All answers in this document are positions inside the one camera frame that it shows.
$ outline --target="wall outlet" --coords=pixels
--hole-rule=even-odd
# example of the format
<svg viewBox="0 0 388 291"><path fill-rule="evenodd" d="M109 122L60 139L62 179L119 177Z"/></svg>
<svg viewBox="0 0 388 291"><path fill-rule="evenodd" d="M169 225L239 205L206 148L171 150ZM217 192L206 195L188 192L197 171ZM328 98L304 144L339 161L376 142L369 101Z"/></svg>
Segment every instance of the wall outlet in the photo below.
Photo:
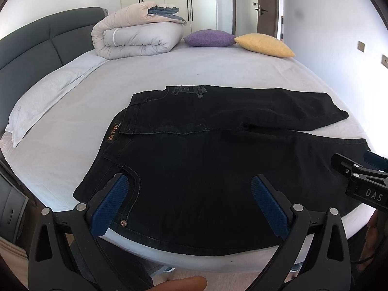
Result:
<svg viewBox="0 0 388 291"><path fill-rule="evenodd" d="M388 69L388 57L383 55L383 58L381 59L381 64Z"/></svg>
<svg viewBox="0 0 388 291"><path fill-rule="evenodd" d="M357 49L364 52L365 51L365 44L363 42L358 42Z"/></svg>

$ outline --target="silver screw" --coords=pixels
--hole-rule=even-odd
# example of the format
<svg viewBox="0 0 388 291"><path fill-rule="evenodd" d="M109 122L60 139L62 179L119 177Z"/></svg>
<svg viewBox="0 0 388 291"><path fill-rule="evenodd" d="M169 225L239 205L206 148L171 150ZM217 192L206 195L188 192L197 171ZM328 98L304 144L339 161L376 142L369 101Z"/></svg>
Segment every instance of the silver screw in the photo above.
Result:
<svg viewBox="0 0 388 291"><path fill-rule="evenodd" d="M86 204L84 204L84 203L77 204L78 211L84 211L85 209L86 209Z"/></svg>
<svg viewBox="0 0 388 291"><path fill-rule="evenodd" d="M303 210L303 206L301 204L296 203L294 204L294 210L300 212Z"/></svg>
<svg viewBox="0 0 388 291"><path fill-rule="evenodd" d="M49 208L44 208L42 210L42 215L48 215L50 213L50 209Z"/></svg>
<svg viewBox="0 0 388 291"><path fill-rule="evenodd" d="M338 214L338 210L336 208L330 208L330 213L332 215L337 215Z"/></svg>

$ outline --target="gray upholstered headboard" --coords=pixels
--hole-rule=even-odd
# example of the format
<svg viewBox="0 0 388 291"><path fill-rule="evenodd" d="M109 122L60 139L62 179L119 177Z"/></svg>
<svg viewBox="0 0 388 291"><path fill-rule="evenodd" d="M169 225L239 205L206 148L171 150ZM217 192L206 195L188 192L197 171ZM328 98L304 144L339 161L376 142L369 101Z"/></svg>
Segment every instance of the gray upholstered headboard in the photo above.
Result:
<svg viewBox="0 0 388 291"><path fill-rule="evenodd" d="M90 33L102 8L72 9L43 17L0 40L0 134L12 108L32 85L93 49Z"/></svg>

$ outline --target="blue gripper pad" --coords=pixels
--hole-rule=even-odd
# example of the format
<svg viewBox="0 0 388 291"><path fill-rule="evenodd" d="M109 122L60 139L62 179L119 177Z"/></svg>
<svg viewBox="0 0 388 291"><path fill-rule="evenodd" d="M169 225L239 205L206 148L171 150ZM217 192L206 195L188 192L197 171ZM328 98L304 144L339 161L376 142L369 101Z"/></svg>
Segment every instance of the blue gripper pad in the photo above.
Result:
<svg viewBox="0 0 388 291"><path fill-rule="evenodd" d="M94 239L105 234L114 216L128 194L129 181L124 175L120 176L91 219L90 232Z"/></svg>
<svg viewBox="0 0 388 291"><path fill-rule="evenodd" d="M287 216L260 178L252 178L251 191L273 233L285 240L288 229Z"/></svg>
<svg viewBox="0 0 388 291"><path fill-rule="evenodd" d="M372 153L371 151L366 151L364 153L364 161L373 167L377 168L380 171L387 171L388 162L387 159L377 155L375 153Z"/></svg>

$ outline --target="mattress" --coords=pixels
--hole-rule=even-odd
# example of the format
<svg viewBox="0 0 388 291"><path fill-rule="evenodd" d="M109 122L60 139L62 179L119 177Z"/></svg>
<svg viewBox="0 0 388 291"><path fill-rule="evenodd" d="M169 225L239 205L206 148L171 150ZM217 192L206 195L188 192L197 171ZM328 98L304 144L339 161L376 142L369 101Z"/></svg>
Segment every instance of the mattress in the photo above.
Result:
<svg viewBox="0 0 388 291"><path fill-rule="evenodd" d="M181 42L171 52L111 60L92 72L54 105L13 149L11 134L0 140L3 155L16 176L53 211L73 209L73 192L91 167L113 117L133 94L166 86L215 85L244 88L285 88L326 92L342 110L349 109L321 79L292 58L226 48L190 47ZM368 138L355 117L310 131L332 138ZM364 204L343 217L348 237L362 228L374 209ZM263 269L276 247L228 256L203 257L155 250L108 229L106 240L146 259L172 267L216 272ZM311 242L306 238L297 261Z"/></svg>

